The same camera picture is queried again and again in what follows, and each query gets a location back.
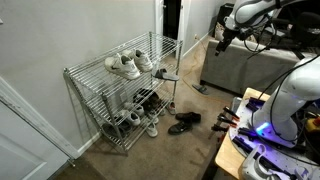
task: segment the chrome wire shelf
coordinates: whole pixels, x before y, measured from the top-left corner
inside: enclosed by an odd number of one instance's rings
[[[162,100],[161,103],[156,108],[157,109],[156,116],[158,116],[158,114],[169,104],[169,102],[171,102],[173,95],[172,93],[162,89],[157,90],[156,93],[158,94],[159,98]],[[150,123],[151,123],[151,120],[147,116],[144,116],[141,119],[140,125],[133,127],[131,133],[124,138],[124,145],[127,150],[129,150],[130,147],[138,140],[138,138],[141,136],[141,134],[145,131],[145,129],[149,126]],[[112,142],[114,142],[115,144],[121,145],[121,140],[119,138],[110,136],[108,135],[107,132],[103,132],[103,130],[101,131]]]
[[[128,136],[121,137],[118,126],[127,117],[122,117],[121,120],[117,121],[115,121],[115,117],[124,109],[124,103],[137,102],[135,93],[140,89],[146,89],[148,91],[139,93],[143,99],[139,99],[139,103],[130,112],[142,105],[154,92],[162,100],[156,110],[163,109],[174,98],[176,82],[174,83],[173,92],[167,92],[161,89],[166,81],[154,78],[151,72],[141,72],[140,77],[137,79],[128,80],[108,72],[104,67],[105,59],[121,53],[123,50],[139,49],[148,54],[155,68],[154,70],[164,68],[168,73],[178,74],[181,47],[182,41],[176,41],[149,32],[115,47],[97,58],[65,68],[64,76],[69,87],[75,92],[82,108],[93,120],[97,128],[113,143],[121,146],[127,152],[151,121],[147,116],[143,117],[139,126],[133,127]],[[178,59],[168,57],[173,52],[177,53]],[[108,135],[108,132],[104,132],[102,126],[105,123],[112,125],[119,137],[112,137]]]

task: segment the wooden desk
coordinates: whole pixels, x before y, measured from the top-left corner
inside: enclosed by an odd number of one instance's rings
[[[245,103],[244,100],[249,99],[250,97],[258,98],[261,92],[256,91],[251,88],[247,88],[245,94],[243,95],[241,104]],[[269,95],[264,94],[261,97],[261,100],[268,100]],[[219,152],[215,158],[216,164],[223,169],[224,171],[231,174],[236,179],[241,179],[241,169],[240,166],[244,161],[244,157],[238,152],[236,148],[233,147],[231,142],[229,132],[226,134]]]

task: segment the floor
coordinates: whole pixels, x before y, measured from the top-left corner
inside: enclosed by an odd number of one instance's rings
[[[144,133],[127,157],[100,138],[75,161],[75,168],[66,168],[55,179],[201,179],[215,151],[216,138],[209,139],[210,128],[222,108],[229,106],[234,97],[210,86],[207,86],[210,94],[205,96],[191,87],[199,83],[208,40],[181,61],[175,96],[176,111],[200,113],[200,124],[194,125],[192,131],[171,136],[167,131],[178,121],[166,112],[159,117],[158,136],[150,138]],[[172,84],[166,82],[165,85],[169,88]]]

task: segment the shoe rack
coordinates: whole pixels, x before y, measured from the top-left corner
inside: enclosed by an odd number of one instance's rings
[[[80,63],[64,69],[64,78],[80,101],[83,110],[89,115],[99,131],[117,146],[127,151],[145,132],[151,120],[147,116],[141,118],[139,126],[132,126],[132,130],[125,135],[119,131],[121,124],[126,117],[116,121],[117,114],[124,109],[125,102],[133,102],[134,93],[139,88],[150,89],[156,92],[162,100],[158,105],[157,113],[171,102],[175,95],[176,82],[173,83],[171,92],[162,85],[165,80],[156,79],[151,72],[141,73],[135,80],[128,80],[116,74],[106,71],[104,61],[107,57],[121,53],[126,49],[139,49],[149,55],[154,68],[165,68],[169,73],[178,74],[181,55],[182,41],[177,41],[152,32],[145,33],[126,43],[117,46],[106,53],[87,62]],[[178,57],[174,62],[166,61],[166,57],[176,52]],[[138,104],[141,105],[150,94]],[[111,136],[105,132],[102,125],[108,123],[114,127],[117,136]]]

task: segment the white wall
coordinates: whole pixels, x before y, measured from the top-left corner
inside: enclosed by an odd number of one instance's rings
[[[186,37],[183,53],[196,44],[195,34],[202,38],[208,33],[212,18],[218,15],[220,6],[226,2],[228,0],[185,0]]]
[[[76,118],[82,111],[72,107],[63,68],[154,31],[154,7],[148,0],[0,0],[0,76],[79,149],[96,131]]]

